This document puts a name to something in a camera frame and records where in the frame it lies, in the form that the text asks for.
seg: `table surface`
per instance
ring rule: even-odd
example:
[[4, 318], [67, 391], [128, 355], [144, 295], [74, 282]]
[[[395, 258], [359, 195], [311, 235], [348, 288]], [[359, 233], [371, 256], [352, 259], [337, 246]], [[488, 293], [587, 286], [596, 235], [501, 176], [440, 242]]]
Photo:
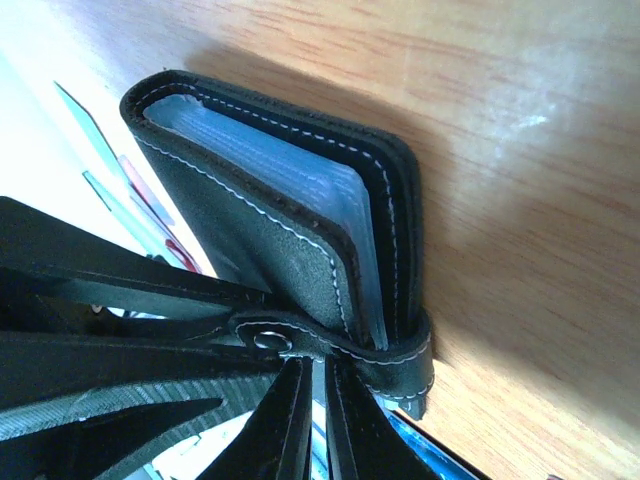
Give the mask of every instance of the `table surface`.
[[107, 137], [164, 68], [398, 134], [436, 333], [421, 425], [495, 478], [640, 478], [640, 3], [0, 5], [5, 55]]

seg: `card holder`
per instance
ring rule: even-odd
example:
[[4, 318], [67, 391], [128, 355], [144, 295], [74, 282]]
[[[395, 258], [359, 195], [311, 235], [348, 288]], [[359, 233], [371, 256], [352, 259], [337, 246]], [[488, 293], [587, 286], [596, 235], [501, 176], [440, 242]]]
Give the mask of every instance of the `card holder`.
[[231, 333], [346, 355], [376, 393], [424, 412], [420, 177], [400, 139], [179, 71], [134, 86], [121, 113], [220, 278], [290, 306], [240, 310]]

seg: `leather strap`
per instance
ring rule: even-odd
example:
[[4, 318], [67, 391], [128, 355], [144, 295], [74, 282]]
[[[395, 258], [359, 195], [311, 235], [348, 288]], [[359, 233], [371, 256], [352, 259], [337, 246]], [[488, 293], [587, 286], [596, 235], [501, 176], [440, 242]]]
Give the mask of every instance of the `leather strap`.
[[417, 331], [409, 340], [386, 351], [375, 351], [295, 313], [242, 312], [229, 321], [231, 332], [249, 348], [257, 348], [256, 337], [266, 332], [290, 342], [281, 349], [274, 347], [282, 357], [310, 357], [323, 362], [327, 355], [336, 355], [349, 360], [372, 392], [398, 402], [409, 415], [420, 418], [426, 411], [426, 394], [434, 381], [431, 328], [424, 310], [417, 324]]

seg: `wooden table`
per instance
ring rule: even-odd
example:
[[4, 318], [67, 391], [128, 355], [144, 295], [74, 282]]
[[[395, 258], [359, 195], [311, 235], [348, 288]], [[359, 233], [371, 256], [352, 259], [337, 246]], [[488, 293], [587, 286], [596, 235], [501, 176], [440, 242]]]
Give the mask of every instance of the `wooden table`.
[[495, 478], [640, 478], [637, 1], [12, 3], [4, 53], [127, 148], [117, 101], [163, 68], [400, 135], [437, 340], [421, 425]]

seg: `snap button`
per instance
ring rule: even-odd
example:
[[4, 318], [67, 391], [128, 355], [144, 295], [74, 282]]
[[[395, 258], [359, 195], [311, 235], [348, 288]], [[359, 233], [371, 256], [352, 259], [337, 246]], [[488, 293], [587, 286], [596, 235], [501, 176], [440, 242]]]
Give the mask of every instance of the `snap button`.
[[278, 332], [261, 332], [253, 337], [253, 343], [258, 348], [277, 350], [278, 353], [285, 353], [293, 348], [293, 343], [287, 337]]

